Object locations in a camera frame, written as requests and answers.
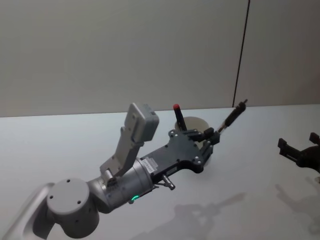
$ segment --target metal bracket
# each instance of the metal bracket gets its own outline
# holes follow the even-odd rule
[[[158,124],[159,117],[148,104],[130,104],[116,151],[100,166],[101,177],[106,182],[123,176],[133,166],[140,147],[152,140]]]

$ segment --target red tip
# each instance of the red tip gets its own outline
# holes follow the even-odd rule
[[[173,110],[178,110],[178,109],[180,109],[179,104],[175,104],[175,105],[173,105]]]

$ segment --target gray cylindrical joint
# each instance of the gray cylindrical joint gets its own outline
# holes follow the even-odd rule
[[[99,223],[89,187],[81,179],[70,178],[55,184],[47,196],[47,205],[55,222],[71,238],[88,236]]]
[[[98,177],[88,185],[99,212],[104,214],[153,189],[150,174],[140,159],[134,161],[133,167],[123,176],[117,177],[114,184],[107,186],[104,179]]]

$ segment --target robotic arm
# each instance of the robotic arm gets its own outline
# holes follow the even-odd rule
[[[54,224],[71,238],[90,235],[99,223],[99,212],[110,213],[159,186],[175,189],[169,177],[179,170],[197,174],[220,142],[224,129],[246,109],[241,102],[218,131],[196,129],[168,132],[169,142],[137,157],[144,142],[151,141],[159,118],[147,104],[132,103],[127,112],[114,155],[100,166],[100,176],[85,182],[78,178],[48,183],[38,188],[21,207],[3,240],[45,240]],[[195,142],[202,142],[199,149]]]
[[[280,138],[278,147],[280,148],[280,155],[293,161],[300,168],[310,168],[320,173],[320,139],[319,135],[312,132],[309,140],[317,146],[308,147],[302,151],[299,151],[292,146],[289,146],[287,142]]]

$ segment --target silver arm segment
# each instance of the silver arm segment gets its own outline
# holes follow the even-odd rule
[[[132,168],[140,147],[152,140],[158,124],[159,117],[148,104],[132,103],[121,127],[116,151],[100,167],[102,178],[121,177]]]
[[[47,195],[54,183],[36,189],[10,223],[2,240],[47,239],[54,222],[47,216]]]

